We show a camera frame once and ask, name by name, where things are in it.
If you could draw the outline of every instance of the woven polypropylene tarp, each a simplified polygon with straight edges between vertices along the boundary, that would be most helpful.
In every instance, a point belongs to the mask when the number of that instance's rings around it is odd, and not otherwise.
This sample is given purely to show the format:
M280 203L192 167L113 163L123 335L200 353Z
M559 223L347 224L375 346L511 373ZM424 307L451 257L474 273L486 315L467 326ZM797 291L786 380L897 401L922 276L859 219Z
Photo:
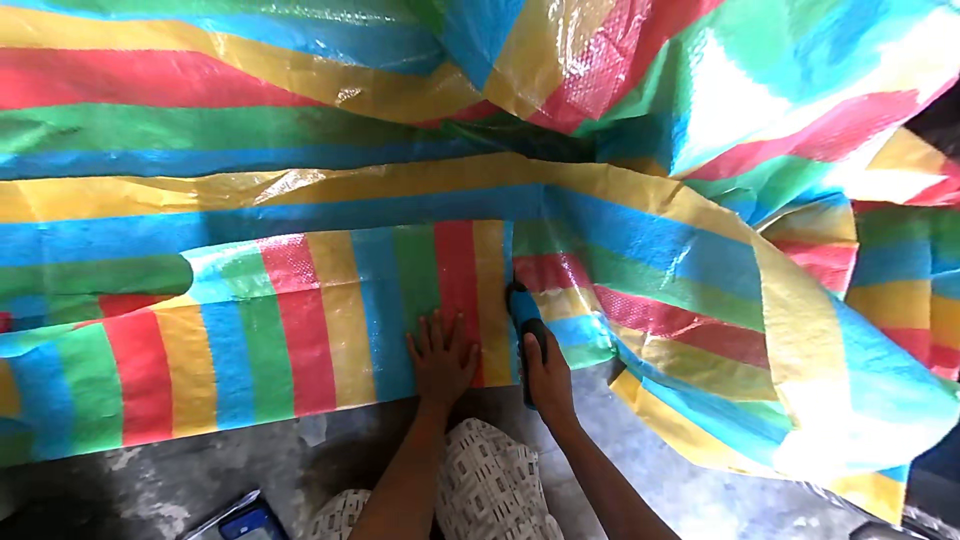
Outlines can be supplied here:
M6 463L409 395L432 306L509 383L511 272L696 463L897 521L956 422L960 174L900 129L950 3L17 0L0 45Z

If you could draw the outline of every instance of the gray floor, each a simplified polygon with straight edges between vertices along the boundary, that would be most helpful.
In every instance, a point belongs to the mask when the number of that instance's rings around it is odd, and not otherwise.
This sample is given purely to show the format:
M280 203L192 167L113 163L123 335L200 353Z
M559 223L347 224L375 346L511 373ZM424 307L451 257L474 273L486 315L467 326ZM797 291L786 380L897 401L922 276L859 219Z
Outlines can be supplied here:
M862 519L800 485L695 467L607 387L608 362L574 374L577 410L601 449L682 538L846 538ZM172 539L254 487L295 538L306 517L348 487L371 488L412 418L404 400L329 413L311 448L296 421L222 431L8 469L21 502L51 496L94 509L99 538ZM516 387L471 390L454 412L494 424L540 453L547 502L568 539L604 538L563 454Z

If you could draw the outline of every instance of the patterned pants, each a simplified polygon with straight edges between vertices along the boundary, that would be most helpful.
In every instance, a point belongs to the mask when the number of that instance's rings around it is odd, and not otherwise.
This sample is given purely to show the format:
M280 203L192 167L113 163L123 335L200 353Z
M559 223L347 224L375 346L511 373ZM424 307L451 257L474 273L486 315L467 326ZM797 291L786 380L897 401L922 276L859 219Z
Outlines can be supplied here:
M437 522L447 540L563 540L546 509L537 453L475 418L446 435ZM317 514L310 540L346 540L370 497L348 490Z

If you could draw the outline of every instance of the blue stripe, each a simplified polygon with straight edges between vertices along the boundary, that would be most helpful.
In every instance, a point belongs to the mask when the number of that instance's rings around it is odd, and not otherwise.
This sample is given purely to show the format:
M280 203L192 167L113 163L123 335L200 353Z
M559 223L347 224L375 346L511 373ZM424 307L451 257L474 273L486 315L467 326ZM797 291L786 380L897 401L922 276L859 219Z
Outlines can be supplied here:
M884 475L888 479L893 479L901 483L906 483L907 479L910 478L910 464L901 465L899 467L891 467L889 469L883 469L878 471L880 474Z
M45 297L30 294L0 300L0 311L11 315L11 331L21 331L45 326L49 307Z
M568 189L548 186L545 193L548 207L586 243L678 278L760 301L760 272L752 246Z
M376 399L389 402L413 396L417 393L417 383L404 345L403 296L393 231L351 231L350 240L370 336Z
M56 341L8 357L8 363L20 391L20 420L33 430L33 459L73 455L73 399Z
M223 246L200 248L185 255L194 270L193 284L187 291L201 303L206 337L213 357L217 385L217 428L230 430L256 423L253 401L253 376L246 333L240 307L233 292L223 281L219 268L204 261L204 256L222 254Z
M353 24L273 13L101 13L43 0L5 0L4 4L95 20L177 20L206 32L233 34L349 65L395 73L429 75L444 61L444 50L429 29L395 20Z
M536 184L343 203L0 224L0 266L169 255L303 231L540 217Z
M523 0L453 0L446 3L441 41L477 88L493 70Z
M495 149L475 140L393 143L382 146L314 144L237 150L64 150L0 154L0 180L66 176L195 177L216 172L286 168L354 169L367 165L474 156Z
M863 316L835 298L831 301L843 337L852 411L866 419L847 425L857 445L850 449L857 462L850 465L876 471L907 463L956 425L960 403Z
M579 315L558 321L547 321L546 327L557 336L561 349L590 343L610 346L606 327L594 315Z
M930 279L930 244L907 240L885 246L860 246L850 287Z
M666 376L641 360L615 335L620 358L643 387L684 418L736 452L773 467L773 454L791 430L779 403L735 403Z
M933 294L960 300L960 271L954 270L949 274L933 278Z
M255 424L253 376L240 308L236 302L203 304L200 314L213 356L217 428L230 430Z

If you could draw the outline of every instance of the yellow stripe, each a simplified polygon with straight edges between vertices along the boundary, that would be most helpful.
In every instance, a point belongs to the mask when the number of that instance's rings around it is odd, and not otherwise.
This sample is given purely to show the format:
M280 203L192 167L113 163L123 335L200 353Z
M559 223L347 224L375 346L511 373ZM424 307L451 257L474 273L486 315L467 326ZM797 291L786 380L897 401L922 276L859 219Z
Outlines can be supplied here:
M306 241L324 298L337 408L374 403L370 338L350 233L307 233Z
M621 373L610 385L610 389L626 402L651 430L690 462L721 471L770 479L782 478L773 469L736 452L660 401L643 389L640 381L629 371Z
M520 118L536 112L577 67L614 4L527 0L484 83L484 97Z
M559 321L600 312L600 303L593 291L584 287L548 290L532 294L544 321Z
M503 287L506 261L503 259L502 221L473 223L473 253L477 273L477 317L483 344L483 380L487 386L513 384L510 369L510 338Z
M881 329L929 329L930 281L853 287L847 293L847 305Z
M692 345L610 322L637 356L664 374L732 401L776 401L770 372Z
M215 431L217 382L200 307L161 308L163 304L151 306L151 309L156 313L170 365L174 436Z
M933 343L960 349L960 300L934 295L930 301Z
M842 469L854 458L847 455L847 437L857 420L836 311L827 292L771 244L756 237L754 252L770 372L795 427L774 466L801 478Z
M899 525L906 484L880 473L866 473L828 482L826 488L880 519Z
M13 380L13 372L6 358L0 358L0 417L13 418L20 414L20 392Z
M721 471L784 478L730 448L643 389L629 371L621 373L610 388L650 429L690 462ZM900 522L905 484L880 473L867 473L834 479L826 483L826 488L879 518L895 524Z
M77 213L84 217L108 217L359 201L534 183L560 185L744 243L755 235L736 215L676 181L602 163L552 163L516 154L346 171L294 169L197 179L93 177L83 178L82 182L69 178L5 182L0 183L0 200L6 200L7 195L19 196L35 210L24 208L23 204L16 208L3 205L0 223L75 219ZM92 199L89 206L76 204L78 200L91 201L91 193L103 194L103 200ZM125 193L148 194L149 202L130 203L122 196Z
M939 175L946 159L943 153L910 130L899 128L876 153L867 169Z
M616 160L610 160L611 165L621 167L624 169L630 169L636 171L640 174L648 174L650 176L659 176L662 178L670 177L669 172L663 168L656 158L619 158ZM671 178L677 179L685 176L684 174L674 175Z
M759 228L771 242L797 240L808 244L846 243L855 246L856 222L850 205L810 203L790 209Z
M4 7L0 8L0 42L7 47L203 53L299 95L401 123L449 116L481 99L450 63L429 77L403 75L231 34L208 33L173 20L101 21Z

